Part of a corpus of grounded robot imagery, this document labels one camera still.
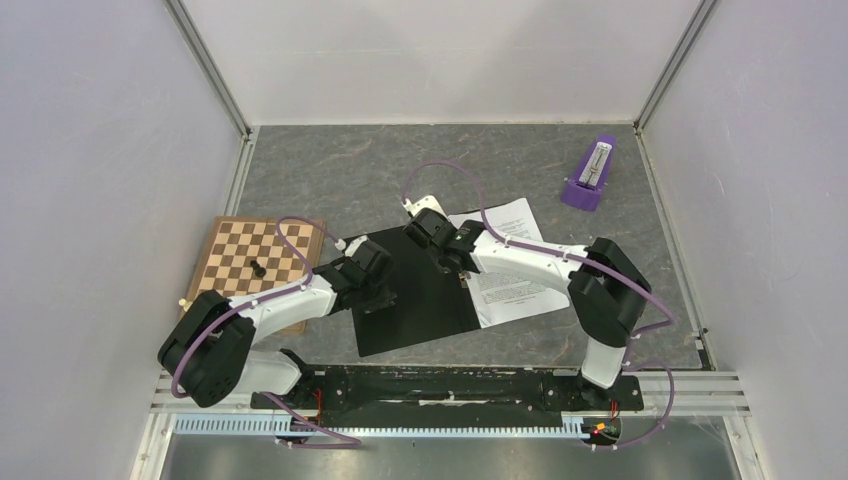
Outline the teal folder black inside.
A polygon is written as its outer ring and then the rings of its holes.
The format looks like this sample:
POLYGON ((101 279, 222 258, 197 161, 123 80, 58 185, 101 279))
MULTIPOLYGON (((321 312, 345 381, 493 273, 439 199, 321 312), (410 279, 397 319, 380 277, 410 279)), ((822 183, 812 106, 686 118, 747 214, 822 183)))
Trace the teal folder black inside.
POLYGON ((393 304, 352 311, 358 354, 368 357, 481 328, 468 288, 441 272, 400 227, 368 234, 394 262, 386 285, 393 304))

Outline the printed paper sheet top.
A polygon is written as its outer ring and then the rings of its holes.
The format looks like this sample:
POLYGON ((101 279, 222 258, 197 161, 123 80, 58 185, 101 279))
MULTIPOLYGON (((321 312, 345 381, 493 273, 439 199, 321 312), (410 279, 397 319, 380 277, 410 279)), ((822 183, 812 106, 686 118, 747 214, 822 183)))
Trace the printed paper sheet top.
MULTIPOLYGON (((487 208, 486 213, 491 224, 504 236, 542 240, 526 198, 487 208)), ((468 273, 466 284, 482 328, 570 307, 570 300, 565 293, 519 277, 498 273, 468 273)))

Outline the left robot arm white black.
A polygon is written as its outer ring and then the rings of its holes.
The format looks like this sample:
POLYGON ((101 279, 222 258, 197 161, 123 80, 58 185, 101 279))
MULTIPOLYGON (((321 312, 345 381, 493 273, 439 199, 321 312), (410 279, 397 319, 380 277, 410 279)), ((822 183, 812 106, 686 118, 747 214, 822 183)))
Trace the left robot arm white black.
POLYGON ((314 383, 294 356, 260 352, 255 345, 302 321, 392 305, 395 296, 387 285, 392 268, 391 254, 360 236, 339 258, 301 280, 236 297, 202 292, 157 355, 172 376, 172 396, 208 408, 232 393, 268 391, 291 408, 307 405, 314 383))

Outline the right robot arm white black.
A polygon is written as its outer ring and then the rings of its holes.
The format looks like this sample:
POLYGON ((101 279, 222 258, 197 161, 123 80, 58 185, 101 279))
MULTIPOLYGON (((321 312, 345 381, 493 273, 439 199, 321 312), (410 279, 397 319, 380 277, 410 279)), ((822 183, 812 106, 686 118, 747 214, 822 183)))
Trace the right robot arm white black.
POLYGON ((501 238, 480 221, 457 227, 437 207, 408 204, 405 209, 410 220, 404 233, 442 270, 503 274, 568 295, 589 338, 578 396, 591 408, 617 396, 634 327, 655 298, 615 242, 598 238, 585 247, 501 238))

